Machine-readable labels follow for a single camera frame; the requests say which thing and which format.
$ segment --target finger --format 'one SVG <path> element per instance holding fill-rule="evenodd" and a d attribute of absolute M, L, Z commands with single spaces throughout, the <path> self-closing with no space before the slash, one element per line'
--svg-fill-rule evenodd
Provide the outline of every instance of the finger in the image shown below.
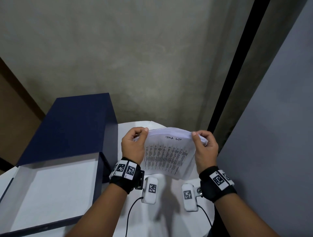
<path fill-rule="evenodd" d="M 200 131 L 197 131 L 197 133 L 200 136 L 203 136 L 205 139 L 208 140 L 208 145 L 216 144 L 215 137 L 213 136 L 213 134 L 211 132 L 206 131 L 206 130 L 200 130 Z"/>
<path fill-rule="evenodd" d="M 148 133 L 149 133 L 149 128 L 145 128 L 140 136 L 139 136 L 139 139 L 138 139 L 138 142 L 140 142 L 141 144 L 145 144 L 145 141 L 147 139 L 147 136 L 148 136 Z"/>
<path fill-rule="evenodd" d="M 191 136 L 193 142 L 195 143 L 196 149 L 201 149 L 201 147 L 204 147 L 198 133 L 192 132 Z"/>
<path fill-rule="evenodd" d="M 141 133 L 145 128 L 144 127 L 135 127 L 130 129 L 126 135 L 123 137 L 124 140 L 133 140 L 136 134 Z"/>

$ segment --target stack of paper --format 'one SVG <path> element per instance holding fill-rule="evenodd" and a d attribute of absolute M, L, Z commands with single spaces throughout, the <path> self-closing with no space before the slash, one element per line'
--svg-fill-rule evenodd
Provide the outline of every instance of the stack of paper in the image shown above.
<path fill-rule="evenodd" d="M 203 145 L 207 140 L 200 136 Z M 191 132 L 178 128 L 150 130 L 145 142 L 145 156 L 141 169 L 145 174 L 165 174 L 188 179 L 194 167 L 196 147 Z"/>

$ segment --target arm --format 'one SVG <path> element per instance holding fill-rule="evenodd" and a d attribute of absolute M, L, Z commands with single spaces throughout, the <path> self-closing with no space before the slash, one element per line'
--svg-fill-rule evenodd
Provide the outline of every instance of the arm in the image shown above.
<path fill-rule="evenodd" d="M 208 140 L 207 146 L 202 145 L 198 135 Z M 198 174 L 208 167 L 217 166 L 218 144 L 213 134 L 204 130 L 193 132 L 192 139 L 196 145 L 195 160 Z M 237 194 L 227 194 L 218 199 L 214 205 L 231 237 L 278 237 Z"/>
<path fill-rule="evenodd" d="M 123 157 L 140 164 L 145 151 L 144 143 L 148 136 L 148 128 L 132 128 L 122 139 Z M 141 133 L 137 142 L 136 134 Z M 109 184 L 101 196 L 70 230 L 66 237 L 111 237 L 115 231 L 127 192 L 115 184 Z"/>

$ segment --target open box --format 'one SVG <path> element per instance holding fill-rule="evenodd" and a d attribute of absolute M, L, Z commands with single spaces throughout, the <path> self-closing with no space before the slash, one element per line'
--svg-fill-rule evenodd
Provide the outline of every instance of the open box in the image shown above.
<path fill-rule="evenodd" d="M 108 93 L 57 98 L 0 198 L 0 236 L 77 223 L 117 162 L 117 130 Z"/>

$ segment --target white camera device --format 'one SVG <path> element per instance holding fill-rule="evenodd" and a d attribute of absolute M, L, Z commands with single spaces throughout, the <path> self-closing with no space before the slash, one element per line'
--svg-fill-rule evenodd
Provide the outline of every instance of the white camera device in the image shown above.
<path fill-rule="evenodd" d="M 201 187 L 194 187 L 192 184 L 182 185 L 182 198 L 184 200 L 184 208 L 187 212 L 198 211 L 197 197 L 203 197 Z"/>
<path fill-rule="evenodd" d="M 156 203 L 158 183 L 159 181 L 155 177 L 145 178 L 143 188 L 142 188 L 142 197 L 143 197 L 143 199 L 141 199 L 142 203 L 147 203 L 147 204 Z"/>

